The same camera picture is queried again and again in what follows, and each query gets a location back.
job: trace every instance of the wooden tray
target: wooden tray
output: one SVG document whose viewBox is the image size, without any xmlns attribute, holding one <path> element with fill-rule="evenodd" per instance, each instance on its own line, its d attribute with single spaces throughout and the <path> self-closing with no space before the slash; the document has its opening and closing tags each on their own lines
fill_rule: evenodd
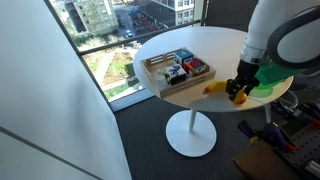
<svg viewBox="0 0 320 180">
<path fill-rule="evenodd" d="M 165 67 L 176 64 L 174 61 L 173 54 L 174 52 L 182 49 L 186 49 L 186 48 L 177 49 L 175 51 L 171 51 L 171 52 L 158 55 L 155 57 L 151 57 L 149 59 L 141 61 L 141 67 L 144 73 L 146 74 L 146 77 L 152 84 L 152 88 L 154 89 L 156 96 L 158 96 L 161 99 L 173 93 L 185 90 L 186 88 L 195 86 L 196 84 L 213 79 L 215 76 L 216 70 L 213 67 L 210 67 L 203 59 L 201 59 L 200 57 L 198 57 L 193 53 L 194 57 L 199 58 L 202 62 L 204 62 L 207 65 L 207 67 L 209 67 L 207 68 L 207 72 L 193 78 L 188 78 L 187 80 L 180 82 L 178 84 L 175 84 L 173 86 L 168 85 L 164 75 L 162 74 L 162 70 Z"/>
</svg>

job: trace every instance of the round white table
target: round white table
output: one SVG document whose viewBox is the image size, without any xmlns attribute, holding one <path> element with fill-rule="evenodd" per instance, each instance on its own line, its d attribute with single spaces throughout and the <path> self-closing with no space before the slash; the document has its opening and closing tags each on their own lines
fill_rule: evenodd
<svg viewBox="0 0 320 180">
<path fill-rule="evenodd" d="M 166 136 L 170 145 L 180 154 L 198 157 L 207 154 L 216 143 L 216 130 L 204 114 L 197 112 L 234 112 L 266 106 L 279 98 L 290 87 L 293 77 L 287 78 L 273 88 L 253 90 L 247 101 L 233 105 L 226 92 L 204 95 L 203 89 L 215 82 L 235 78 L 240 50 L 246 32 L 219 27 L 186 27 L 157 35 L 138 50 L 134 58 L 134 70 L 140 83 L 154 91 L 145 76 L 140 61 L 176 49 L 187 48 L 194 55 L 216 69 L 214 79 L 197 84 L 165 97 L 163 100 L 185 107 L 174 114 L 166 126 Z M 267 121 L 270 121 L 270 108 L 266 106 Z"/>
</svg>

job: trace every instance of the table pedestal base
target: table pedestal base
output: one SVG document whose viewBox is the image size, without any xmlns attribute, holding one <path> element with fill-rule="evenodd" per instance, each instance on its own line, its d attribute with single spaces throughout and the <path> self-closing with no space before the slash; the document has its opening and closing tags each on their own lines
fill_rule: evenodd
<svg viewBox="0 0 320 180">
<path fill-rule="evenodd" d="M 174 114 L 168 121 L 166 135 L 173 149 L 189 157 L 207 154 L 217 140 L 213 123 L 195 110 Z"/>
</svg>

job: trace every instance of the gray carpet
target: gray carpet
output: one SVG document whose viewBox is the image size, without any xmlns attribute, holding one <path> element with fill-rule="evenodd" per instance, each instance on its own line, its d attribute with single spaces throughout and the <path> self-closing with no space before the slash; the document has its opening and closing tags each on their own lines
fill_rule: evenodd
<svg viewBox="0 0 320 180">
<path fill-rule="evenodd" d="M 217 130 L 217 142 L 206 155 L 183 156 L 168 143 L 166 124 L 184 108 L 149 98 L 115 113 L 133 180 L 212 180 L 244 179 L 233 157 L 249 145 L 237 128 L 246 119 L 259 129 L 265 124 L 264 108 L 243 112 L 201 112 Z"/>
</svg>

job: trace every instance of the city view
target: city view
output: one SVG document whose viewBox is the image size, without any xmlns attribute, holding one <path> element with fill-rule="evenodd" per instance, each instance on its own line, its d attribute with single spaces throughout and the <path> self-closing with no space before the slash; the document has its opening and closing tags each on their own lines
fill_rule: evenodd
<svg viewBox="0 0 320 180">
<path fill-rule="evenodd" d="M 50 0 L 80 52 L 193 21 L 194 0 Z M 82 56 L 109 102 L 144 87 L 133 60 L 148 38 Z"/>
</svg>

